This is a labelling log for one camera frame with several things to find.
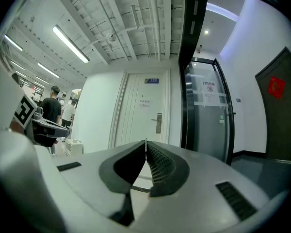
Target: dark door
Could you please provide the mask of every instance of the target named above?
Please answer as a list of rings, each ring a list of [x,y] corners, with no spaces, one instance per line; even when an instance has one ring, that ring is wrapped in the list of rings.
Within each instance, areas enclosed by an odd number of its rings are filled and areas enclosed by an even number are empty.
[[[256,75],[267,122],[266,157],[291,161],[291,53],[287,48]]]

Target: red poster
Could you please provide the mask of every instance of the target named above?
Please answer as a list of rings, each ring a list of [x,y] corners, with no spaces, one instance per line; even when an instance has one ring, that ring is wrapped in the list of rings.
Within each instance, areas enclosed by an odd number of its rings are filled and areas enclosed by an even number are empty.
[[[285,81],[272,76],[270,85],[268,87],[268,93],[273,95],[277,99],[281,99],[282,93],[285,89],[285,84]]]

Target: person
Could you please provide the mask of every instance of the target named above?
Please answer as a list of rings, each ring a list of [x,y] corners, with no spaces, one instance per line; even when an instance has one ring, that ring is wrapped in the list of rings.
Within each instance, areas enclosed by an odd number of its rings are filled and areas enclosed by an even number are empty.
[[[56,96],[59,93],[59,88],[53,86],[50,90],[50,98],[44,99],[40,105],[40,107],[43,108],[42,117],[58,124],[62,112],[62,106],[56,99]]]
[[[71,104],[66,104],[63,107],[62,126],[69,127],[71,125],[71,121],[73,121],[74,114],[76,113],[75,104],[75,101],[72,101]]]

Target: door handle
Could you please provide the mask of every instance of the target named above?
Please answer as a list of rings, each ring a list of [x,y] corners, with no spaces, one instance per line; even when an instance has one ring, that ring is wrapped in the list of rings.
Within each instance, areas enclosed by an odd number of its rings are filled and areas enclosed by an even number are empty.
[[[156,134],[161,133],[161,127],[162,127],[162,114],[157,113],[157,119],[151,119],[152,121],[156,121]]]

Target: tube light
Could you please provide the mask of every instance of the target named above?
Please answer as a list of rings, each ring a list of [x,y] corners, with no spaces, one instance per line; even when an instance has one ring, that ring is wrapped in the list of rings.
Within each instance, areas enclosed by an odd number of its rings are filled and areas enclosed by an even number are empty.
[[[48,70],[45,66],[43,66],[41,63],[38,63],[38,66],[42,67],[45,71],[49,72],[50,74],[54,75],[56,78],[59,78],[59,76],[52,71]]]
[[[11,60],[11,62],[12,62],[15,66],[19,67],[20,69],[25,70],[25,68],[21,67],[19,64],[16,64],[13,60]]]
[[[23,51],[23,48],[18,45],[15,41],[13,41],[10,37],[8,37],[6,34],[4,35],[4,37],[9,41],[11,42],[15,47],[17,47],[19,50]]]
[[[53,32],[69,47],[84,63],[89,62],[84,53],[73,43],[73,41],[62,31],[62,29],[56,25],[53,28]]]
[[[21,76],[23,76],[24,78],[26,78],[26,76],[25,76],[24,74],[21,74],[21,73],[18,72],[18,71],[15,71],[15,72],[17,72],[19,75],[21,75]]]
[[[206,10],[218,13],[218,14],[220,14],[224,17],[227,17],[227,18],[229,18],[233,21],[236,21],[236,22],[238,21],[238,18],[239,18],[236,14],[234,14],[234,13],[232,13],[224,8],[221,8],[217,5],[214,5],[212,3],[208,3],[208,2],[207,2]]]
[[[43,88],[45,88],[45,86],[43,86],[43,85],[41,85],[41,84],[39,84],[39,83],[37,83],[37,82],[34,82],[34,83],[36,83],[36,84],[38,84],[39,86],[42,86]]]
[[[43,81],[43,82],[45,82],[45,83],[47,83],[47,84],[49,84],[49,82],[47,82],[47,81],[45,81],[45,80],[39,78],[38,76],[36,76],[36,78],[39,79],[39,80],[41,80],[41,81]]]

